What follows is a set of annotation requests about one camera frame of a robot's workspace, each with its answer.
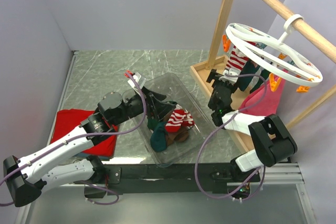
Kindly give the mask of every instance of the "drying rack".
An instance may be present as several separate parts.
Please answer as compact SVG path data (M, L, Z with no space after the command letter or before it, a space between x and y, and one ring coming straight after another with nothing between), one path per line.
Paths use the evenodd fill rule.
M270 6L277 14L279 14L284 20L288 20L294 13L287 8L279 0L263 0L268 6ZM219 16L217 19L216 28L214 31L214 36L212 39L208 59L204 62L192 65L190 68L190 73L195 79L199 88L204 93L204 95L209 98L212 93L212 87L210 83L206 82L206 79L211 71L215 68L219 73L223 73L227 56L223 55L217 57L218 49L221 43L222 35L226 27L227 19L229 17L230 9L233 0L222 0L222 5L220 7ZM324 53L329 59L336 63L336 47L326 40L322 35L315 31L311 26L309 26L303 19L297 19L291 23L293 28L301 33L306 39L308 39L314 46L316 46L322 53ZM312 111L314 111L318 106L320 106L324 101L330 98L336 93L336 85L314 101L310 106L308 106L302 113L291 120L286 126L288 129L297 125L305 117L307 117ZM247 91L241 92L239 89L232 94L232 108L234 110L238 109L244 99L249 95ZM237 145L240 151L248 152L254 149L252 140L250 136L239 133L236 131L229 131L233 141Z

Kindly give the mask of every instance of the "white wall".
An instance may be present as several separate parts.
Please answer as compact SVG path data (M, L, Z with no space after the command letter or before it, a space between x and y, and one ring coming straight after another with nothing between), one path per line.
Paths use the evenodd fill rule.
M336 45L336 0L285 0L285 4ZM283 24L284 20L278 16L269 33L279 37ZM278 112L285 122L289 122L336 84L336 65L298 32L286 43L310 59L323 74L323 82L307 94L296 93L297 86L286 83ZM291 130L298 144L295 159L299 162L319 223L335 223L336 218L335 102L336 97L333 97Z
M71 51L44 0L0 0L0 58L4 160L46 145L69 68ZM11 201L6 185L0 201ZM0 222L14 223L17 211L0 208Z
M46 3L72 50L207 49L221 1L46 0ZM261 0L235 0L229 21L268 31L275 16Z

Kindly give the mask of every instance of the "marble table surface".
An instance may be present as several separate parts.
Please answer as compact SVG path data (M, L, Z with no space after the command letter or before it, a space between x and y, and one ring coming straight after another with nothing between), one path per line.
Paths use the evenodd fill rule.
M125 70L139 72L148 79L164 73L175 73L188 91L196 98L205 114L210 117L208 100L189 74L190 65L206 60L205 50L106 50L78 51L69 77L62 109L94 110L97 103L107 92L115 91L123 94L129 89L123 75ZM128 120L120 127L125 131L134 127ZM194 163L198 151L181 159L179 163ZM238 156L240 151L229 134L221 130L206 146L200 161L229 162ZM136 130L117 139L114 157L105 163L113 164L152 164L150 153L146 150L139 132Z

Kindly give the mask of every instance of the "wooden dowel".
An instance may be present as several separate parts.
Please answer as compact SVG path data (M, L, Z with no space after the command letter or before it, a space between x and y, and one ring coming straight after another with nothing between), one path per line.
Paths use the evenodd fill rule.
M294 13L279 0L263 0L273 10L277 12L284 20L287 20ZM302 19L297 19L292 23L293 27L316 46L329 59L336 63L336 47L326 40L322 35L315 31Z
M214 36L212 38L209 56L205 65L205 69L211 69L214 66L218 49L222 40L222 35L226 26L227 19L230 14L232 2L233 0L222 0L222 5L220 6L219 16L217 19L217 24L214 31Z
M314 101L308 108L301 112L296 118L290 121L286 127L287 129L293 128L300 121L306 118L310 113L312 113L318 106L324 103L327 99L332 97L336 93L336 85L334 85L331 89L329 89L326 93L320 96L316 101Z

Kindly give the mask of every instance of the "plastic bin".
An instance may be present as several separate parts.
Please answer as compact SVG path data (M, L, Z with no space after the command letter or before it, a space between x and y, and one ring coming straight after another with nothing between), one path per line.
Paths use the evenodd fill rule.
M167 98L165 100L167 101L176 101L185 110L191 113L195 121L194 127L189 130L189 138L185 142L174 142L172 145L168 146L166 150L162 152L155 152L150 144L152 131L147 128L147 119L145 119L144 123L138 128L138 131L140 132L144 144L153 157L155 163L160 167L167 167L176 163L190 153L198 151L201 144L214 129L214 125L204 114L200 106L196 103L179 78L173 73L166 73L147 81L145 87L152 91L166 95ZM135 91L130 89L122 96L125 100L127 98L131 98L134 94ZM138 124L141 117L142 115L138 115L133 118L134 123Z

